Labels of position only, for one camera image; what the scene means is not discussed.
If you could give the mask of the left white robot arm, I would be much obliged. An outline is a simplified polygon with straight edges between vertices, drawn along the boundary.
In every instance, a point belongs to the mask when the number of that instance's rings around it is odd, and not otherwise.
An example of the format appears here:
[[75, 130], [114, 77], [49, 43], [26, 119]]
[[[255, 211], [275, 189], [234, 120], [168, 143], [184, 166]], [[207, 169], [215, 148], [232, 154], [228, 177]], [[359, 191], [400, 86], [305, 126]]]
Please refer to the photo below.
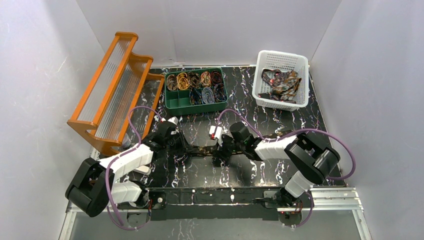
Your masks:
[[89, 217], [96, 217], [110, 207], [110, 198], [115, 204], [145, 200], [147, 190], [140, 183], [120, 182], [120, 178], [134, 170], [149, 175], [150, 164], [178, 136], [178, 122], [177, 117], [162, 119], [156, 131], [139, 144], [100, 160], [85, 159], [67, 187], [65, 197]]

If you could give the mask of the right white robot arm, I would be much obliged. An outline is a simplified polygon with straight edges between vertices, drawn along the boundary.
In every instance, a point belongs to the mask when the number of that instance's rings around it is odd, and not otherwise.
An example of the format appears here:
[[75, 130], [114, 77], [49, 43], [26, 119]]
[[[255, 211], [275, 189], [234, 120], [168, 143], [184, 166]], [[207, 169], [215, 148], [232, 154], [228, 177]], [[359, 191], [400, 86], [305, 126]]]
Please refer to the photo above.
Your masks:
[[278, 190], [268, 190], [253, 200], [266, 208], [292, 207], [300, 196], [315, 185], [321, 185], [340, 161], [339, 153], [319, 139], [314, 130], [293, 131], [278, 138], [254, 137], [242, 122], [230, 127], [230, 135], [212, 125], [209, 136], [217, 144], [212, 154], [222, 160], [243, 154], [252, 161], [277, 160], [288, 157], [297, 172]]

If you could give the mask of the white plastic basket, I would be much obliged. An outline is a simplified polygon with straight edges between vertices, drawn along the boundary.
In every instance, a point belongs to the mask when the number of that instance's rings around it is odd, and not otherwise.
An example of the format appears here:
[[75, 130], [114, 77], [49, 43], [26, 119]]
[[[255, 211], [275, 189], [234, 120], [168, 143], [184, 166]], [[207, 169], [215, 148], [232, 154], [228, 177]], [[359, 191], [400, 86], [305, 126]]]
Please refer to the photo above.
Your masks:
[[[294, 70], [298, 73], [298, 77], [302, 78], [302, 81], [295, 97], [296, 103], [266, 98], [272, 88], [262, 80], [263, 69], [279, 69], [282, 72]], [[256, 62], [252, 95], [258, 106], [293, 112], [306, 107], [309, 103], [309, 79], [309, 61], [305, 56], [274, 50], [262, 50], [259, 52]]]

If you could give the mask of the dark floral tie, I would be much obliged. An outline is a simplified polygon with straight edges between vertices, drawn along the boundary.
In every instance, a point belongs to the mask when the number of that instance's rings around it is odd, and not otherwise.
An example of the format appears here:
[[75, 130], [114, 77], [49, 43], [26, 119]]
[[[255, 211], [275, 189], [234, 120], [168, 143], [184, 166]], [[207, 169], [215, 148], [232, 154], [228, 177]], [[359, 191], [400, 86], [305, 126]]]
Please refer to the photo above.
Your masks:
[[[265, 139], [278, 139], [281, 138], [289, 133], [292, 133], [293, 130], [286, 130], [282, 132], [277, 133], [271, 133], [268, 135], [264, 135]], [[185, 153], [188, 154], [191, 157], [208, 157], [208, 156], [215, 156], [217, 157], [217, 154], [214, 153], [216, 150], [216, 145], [209, 145], [209, 146], [197, 146], [197, 145], [188, 145], [186, 144], [185, 147]]]

